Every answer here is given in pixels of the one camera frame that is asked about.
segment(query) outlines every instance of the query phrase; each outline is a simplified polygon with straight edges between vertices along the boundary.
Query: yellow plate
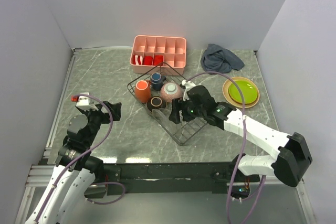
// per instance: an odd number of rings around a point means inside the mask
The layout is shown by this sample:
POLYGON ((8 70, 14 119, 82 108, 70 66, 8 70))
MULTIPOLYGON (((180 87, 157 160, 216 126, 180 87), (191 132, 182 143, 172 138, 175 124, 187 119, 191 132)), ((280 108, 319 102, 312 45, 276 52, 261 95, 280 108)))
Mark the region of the yellow plate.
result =
MULTIPOLYGON (((257 89, 257 92, 258 92, 258 97, 257 99, 253 102, 253 103, 250 103, 250 104, 245 104, 245 108, 251 108, 253 107, 254 105, 256 105, 258 102, 259 102, 259 98, 260 98, 260 92, 259 92, 259 89, 258 87, 249 79, 246 79, 244 77, 232 77, 232 79, 234 81, 247 81, 249 82, 253 87, 255 87, 257 89)), ((226 101, 230 104, 232 104, 233 106, 237 107, 237 108, 242 108, 242 104, 241 103, 238 103, 236 101, 234 101, 231 96, 229 95, 229 87, 230 85, 232 84, 232 82, 230 80, 226 80, 226 82, 224 82, 223 84, 223 95, 226 99, 226 101)))

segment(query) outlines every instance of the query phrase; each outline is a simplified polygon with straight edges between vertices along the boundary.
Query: dark gray cloth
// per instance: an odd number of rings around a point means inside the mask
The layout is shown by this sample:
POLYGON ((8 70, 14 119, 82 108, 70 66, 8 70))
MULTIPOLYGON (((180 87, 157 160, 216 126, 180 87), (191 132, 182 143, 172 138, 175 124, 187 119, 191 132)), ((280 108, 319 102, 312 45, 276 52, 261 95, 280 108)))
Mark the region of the dark gray cloth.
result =
POLYGON ((216 44, 209 44, 202 55, 201 65, 205 71, 229 73, 231 69, 242 69, 244 63, 230 50, 216 44))

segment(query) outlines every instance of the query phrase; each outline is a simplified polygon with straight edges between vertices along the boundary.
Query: marble tabletop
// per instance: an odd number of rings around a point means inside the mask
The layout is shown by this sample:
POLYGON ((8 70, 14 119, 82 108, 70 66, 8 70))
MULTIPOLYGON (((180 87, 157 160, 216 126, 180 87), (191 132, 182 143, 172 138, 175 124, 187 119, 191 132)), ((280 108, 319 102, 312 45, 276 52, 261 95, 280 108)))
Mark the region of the marble tabletop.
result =
MULTIPOLYGON (((188 50, 183 76, 189 78, 203 72, 200 64, 204 50, 188 50)), ((242 76, 252 80, 260 91, 256 106, 246 109, 251 118, 277 129, 275 117, 261 76, 256 56, 252 50, 233 51, 244 63, 240 71, 232 70, 231 77, 242 76)), ((70 73, 56 125, 52 150, 48 163, 53 164, 62 145, 70 119, 79 114, 72 94, 90 92, 97 98, 111 103, 122 102, 121 120, 113 124, 107 140, 92 152, 105 163, 179 163, 179 162, 230 162, 239 153, 243 139, 233 133, 207 125, 184 146, 174 140, 150 117, 144 107, 135 100, 127 84, 139 76, 129 64, 131 49, 83 49, 76 50, 75 63, 70 73)), ((225 79, 216 75, 202 75, 193 80, 209 90, 216 101, 225 101, 222 86, 225 79)), ((108 129, 102 125, 94 145, 101 141, 108 129)), ((247 142, 249 155, 263 154, 254 144, 247 142)))

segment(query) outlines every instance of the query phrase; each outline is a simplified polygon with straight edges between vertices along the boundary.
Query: green plate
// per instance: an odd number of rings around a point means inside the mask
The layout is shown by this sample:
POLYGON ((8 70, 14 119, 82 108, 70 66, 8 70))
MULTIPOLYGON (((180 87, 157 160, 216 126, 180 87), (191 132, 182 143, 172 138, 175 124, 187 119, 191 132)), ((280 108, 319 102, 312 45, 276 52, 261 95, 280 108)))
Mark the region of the green plate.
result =
MULTIPOLYGON (((236 81, 236 83, 242 90, 245 104, 250 104, 256 101, 256 99, 258 98, 258 91, 254 86, 252 86, 248 81, 240 80, 240 81, 236 81)), ((228 91, 229 91, 230 97, 235 102, 242 103, 242 98, 239 94, 239 91, 233 83, 229 86, 228 91)))

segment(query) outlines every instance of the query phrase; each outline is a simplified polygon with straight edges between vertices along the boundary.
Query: red cup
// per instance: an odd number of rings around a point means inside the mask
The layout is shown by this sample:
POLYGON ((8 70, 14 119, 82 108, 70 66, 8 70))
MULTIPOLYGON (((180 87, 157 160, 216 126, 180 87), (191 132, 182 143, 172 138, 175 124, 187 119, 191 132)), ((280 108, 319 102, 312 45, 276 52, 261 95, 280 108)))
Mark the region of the red cup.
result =
POLYGON ((152 97, 150 81, 138 81, 135 85, 135 97, 141 102, 146 103, 152 97))

